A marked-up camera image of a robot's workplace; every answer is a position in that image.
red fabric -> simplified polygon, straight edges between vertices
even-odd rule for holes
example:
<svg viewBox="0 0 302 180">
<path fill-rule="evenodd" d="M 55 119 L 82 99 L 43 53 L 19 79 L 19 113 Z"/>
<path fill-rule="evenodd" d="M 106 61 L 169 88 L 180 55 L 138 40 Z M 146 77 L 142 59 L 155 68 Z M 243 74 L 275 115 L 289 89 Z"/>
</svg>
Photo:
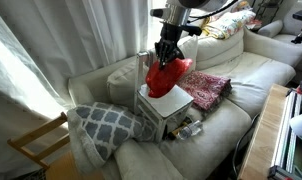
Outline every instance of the red fabric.
<svg viewBox="0 0 302 180">
<path fill-rule="evenodd" d="M 166 64 L 164 69 L 159 70 L 159 61 L 153 63 L 145 79 L 150 88 L 148 95 L 153 98 L 160 98 L 167 94 L 191 64 L 191 59 L 181 60 L 177 58 Z"/>
<path fill-rule="evenodd" d="M 212 76 L 200 71 L 192 71 L 182 78 L 177 85 L 190 94 L 193 105 L 201 110 L 211 111 L 224 96 L 231 92 L 229 78 Z"/>
</svg>

